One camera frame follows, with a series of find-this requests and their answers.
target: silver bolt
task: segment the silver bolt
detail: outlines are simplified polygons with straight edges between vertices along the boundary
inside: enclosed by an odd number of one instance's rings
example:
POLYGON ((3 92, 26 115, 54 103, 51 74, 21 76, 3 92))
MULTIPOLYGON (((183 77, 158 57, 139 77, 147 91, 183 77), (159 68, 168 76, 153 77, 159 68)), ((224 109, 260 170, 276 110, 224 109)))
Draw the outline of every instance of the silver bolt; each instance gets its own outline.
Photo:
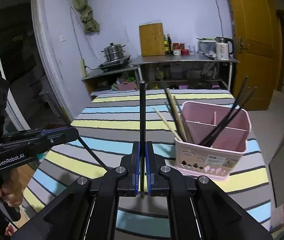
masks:
POLYGON ((80 177, 77 179, 77 183, 79 183, 80 185, 84 185, 85 183, 87 183, 87 178, 80 177))
POLYGON ((207 176, 201 176, 199 181, 203 184, 207 184, 209 182, 209 178, 207 176))
POLYGON ((123 172, 125 172, 125 168, 122 167, 122 166, 117 167, 115 170, 116 170, 117 173, 123 173, 123 172))
POLYGON ((169 172, 171 170, 171 168, 169 166, 162 166, 161 167, 161 171, 163 172, 169 172))

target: green curtain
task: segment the green curtain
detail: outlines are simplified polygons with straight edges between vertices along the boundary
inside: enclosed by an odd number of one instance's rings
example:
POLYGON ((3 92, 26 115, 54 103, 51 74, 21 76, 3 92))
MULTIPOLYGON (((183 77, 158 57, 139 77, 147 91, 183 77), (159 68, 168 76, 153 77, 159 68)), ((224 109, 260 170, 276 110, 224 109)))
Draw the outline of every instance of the green curtain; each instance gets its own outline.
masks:
POLYGON ((93 19, 93 10, 87 5, 87 0, 73 0, 73 5, 81 12, 81 21, 84 25, 84 33, 100 31, 100 25, 93 19))

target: white kettle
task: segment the white kettle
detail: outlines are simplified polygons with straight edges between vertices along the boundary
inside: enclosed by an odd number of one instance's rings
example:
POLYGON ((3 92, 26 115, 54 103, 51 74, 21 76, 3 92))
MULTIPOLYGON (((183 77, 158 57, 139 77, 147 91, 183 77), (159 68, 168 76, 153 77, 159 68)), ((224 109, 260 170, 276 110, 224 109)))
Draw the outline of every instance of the white kettle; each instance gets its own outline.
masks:
POLYGON ((234 53, 234 41, 230 38, 216 37, 217 46, 217 58, 218 59, 229 59, 229 55, 234 53), (229 52, 229 44, 232 43, 232 51, 229 52))

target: pink basket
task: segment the pink basket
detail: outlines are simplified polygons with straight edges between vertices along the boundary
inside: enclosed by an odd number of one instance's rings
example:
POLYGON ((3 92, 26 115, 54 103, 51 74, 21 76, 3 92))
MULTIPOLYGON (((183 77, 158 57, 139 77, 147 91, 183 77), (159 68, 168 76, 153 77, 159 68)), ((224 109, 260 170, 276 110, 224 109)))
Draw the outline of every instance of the pink basket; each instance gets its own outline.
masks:
POLYGON ((247 147, 246 139, 251 131, 249 115, 245 110, 220 133, 212 147, 197 145, 229 112, 228 106, 193 101, 185 102, 182 112, 195 144, 176 142, 175 167, 181 172, 211 179, 225 180, 247 147))
POLYGON ((117 87, 120 91, 136 90, 137 85, 134 82, 123 82, 122 84, 117 84, 117 87))

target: wooden door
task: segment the wooden door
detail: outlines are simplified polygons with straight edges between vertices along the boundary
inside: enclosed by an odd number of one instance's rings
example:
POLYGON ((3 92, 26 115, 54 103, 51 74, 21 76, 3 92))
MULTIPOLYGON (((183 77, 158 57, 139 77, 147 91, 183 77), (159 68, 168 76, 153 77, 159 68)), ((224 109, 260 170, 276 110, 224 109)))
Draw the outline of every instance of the wooden door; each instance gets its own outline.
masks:
POLYGON ((237 95, 244 76, 257 86, 246 110, 269 107, 278 73, 279 30, 271 0, 231 0, 235 21, 237 64, 233 92, 237 95))

